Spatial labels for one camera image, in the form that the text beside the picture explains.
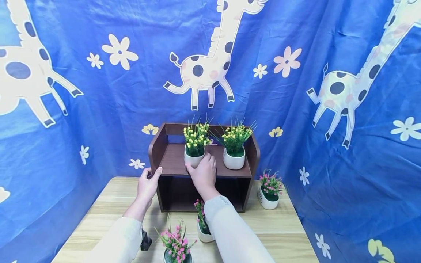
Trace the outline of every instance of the left hand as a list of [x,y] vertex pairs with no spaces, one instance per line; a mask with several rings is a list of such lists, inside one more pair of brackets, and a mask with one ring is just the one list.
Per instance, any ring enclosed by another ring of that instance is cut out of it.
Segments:
[[142,175],[139,178],[137,185],[137,197],[136,200],[141,203],[147,204],[147,208],[152,204],[152,198],[157,192],[158,188],[158,179],[162,174],[162,167],[159,167],[154,176],[151,179],[148,179],[148,174],[152,171],[151,168],[145,168],[142,172]]

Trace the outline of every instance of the potted plant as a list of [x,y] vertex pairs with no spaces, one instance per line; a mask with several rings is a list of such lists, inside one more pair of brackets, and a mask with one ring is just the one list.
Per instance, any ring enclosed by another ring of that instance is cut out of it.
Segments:
[[250,128],[247,128],[243,125],[243,121],[237,121],[236,125],[231,125],[231,127],[225,129],[223,135],[215,136],[212,134],[212,136],[225,147],[225,167],[231,170],[239,170],[243,168],[245,162],[244,143],[248,140],[256,127],[257,126],[254,122]]
[[260,183],[261,186],[257,191],[260,204],[264,209],[275,209],[279,203],[279,195],[285,191],[281,178],[277,178],[276,173],[272,176],[264,173],[260,176]]
[[174,232],[172,232],[170,225],[167,230],[160,234],[159,238],[163,242],[163,246],[166,247],[164,251],[164,263],[193,263],[190,248],[197,243],[197,240],[189,245],[189,241],[185,236],[186,229],[183,220],[176,225],[176,230]]
[[184,162],[196,168],[205,156],[205,147],[211,143],[208,136],[208,120],[204,124],[188,125],[184,128]]
[[198,199],[193,205],[197,209],[197,235],[199,236],[199,239],[203,243],[214,241],[208,224],[206,223],[205,211],[203,210],[205,203],[203,201],[199,201]]

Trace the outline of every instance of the blue curtain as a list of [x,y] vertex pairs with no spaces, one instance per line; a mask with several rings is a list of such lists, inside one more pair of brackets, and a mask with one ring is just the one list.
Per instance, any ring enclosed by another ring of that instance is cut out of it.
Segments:
[[0,262],[50,262],[206,114],[257,121],[320,262],[417,262],[420,27],[421,0],[3,1]]

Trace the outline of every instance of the hand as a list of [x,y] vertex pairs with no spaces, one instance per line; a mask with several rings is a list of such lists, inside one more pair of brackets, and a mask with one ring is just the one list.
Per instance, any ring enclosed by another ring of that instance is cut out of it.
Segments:
[[152,198],[157,191],[158,179],[162,174],[162,167],[159,167],[154,176],[151,179],[148,179],[148,174],[150,172],[151,168],[143,170],[137,184],[136,199],[123,214],[123,217],[134,218],[139,222],[143,221],[146,211],[152,204]]
[[215,157],[210,153],[207,152],[205,154],[196,169],[189,163],[186,163],[186,168],[193,180],[193,184],[205,202],[220,195],[215,189],[216,161]]

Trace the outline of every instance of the giraffe leg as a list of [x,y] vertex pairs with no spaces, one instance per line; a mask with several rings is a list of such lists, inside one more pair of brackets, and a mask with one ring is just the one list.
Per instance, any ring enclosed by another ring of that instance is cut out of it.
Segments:
[[208,88],[209,105],[208,108],[213,108],[215,103],[215,88]]
[[221,87],[224,89],[226,96],[228,98],[228,101],[235,101],[234,100],[234,94],[232,93],[232,89],[231,86],[229,85],[228,81],[225,79],[225,77],[223,77],[221,79],[221,82],[219,83],[221,85]]
[[325,110],[326,110],[326,107],[323,104],[320,104],[319,107],[317,108],[316,114],[314,115],[314,119],[313,119],[314,128],[316,128],[316,125],[319,122],[320,117],[323,115]]
[[171,84],[167,81],[164,84],[164,88],[167,89],[168,91],[174,93],[174,94],[184,94],[189,90],[190,85],[186,84],[186,83],[183,83],[183,85],[181,85],[181,87],[177,87],[177,86],[174,86],[173,84]]
[[332,133],[335,131],[338,126],[339,121],[341,120],[342,115],[340,113],[335,113],[332,123],[330,124],[328,132],[325,134],[326,140],[328,141]]
[[45,128],[48,128],[56,123],[53,118],[51,118],[40,97],[25,98],[25,100]]
[[59,105],[61,111],[63,112],[63,115],[67,116],[66,105],[64,104],[63,100],[61,99],[61,97],[57,93],[57,91],[53,88],[53,79],[49,77],[49,78],[47,78],[47,82],[51,87],[51,94],[53,94],[53,97],[56,100],[57,104]]
[[319,103],[319,102],[320,102],[320,99],[319,99],[319,97],[316,95],[316,92],[314,91],[314,89],[313,89],[313,88],[311,88],[311,89],[309,89],[309,90],[307,91],[307,95],[310,97],[310,99],[312,99],[312,101],[313,101],[313,103],[314,103],[314,104],[317,104],[317,103]]
[[352,132],[354,131],[355,125],[355,112],[350,110],[348,112],[348,122],[346,124],[346,135],[342,146],[345,147],[347,150],[349,149],[349,144],[351,143]]
[[50,77],[60,83],[74,98],[79,95],[83,95],[83,92],[80,91],[75,85],[73,85],[70,81],[63,78],[59,73],[54,72],[51,70]]
[[199,90],[192,87],[192,111],[198,111],[197,101],[199,100]]

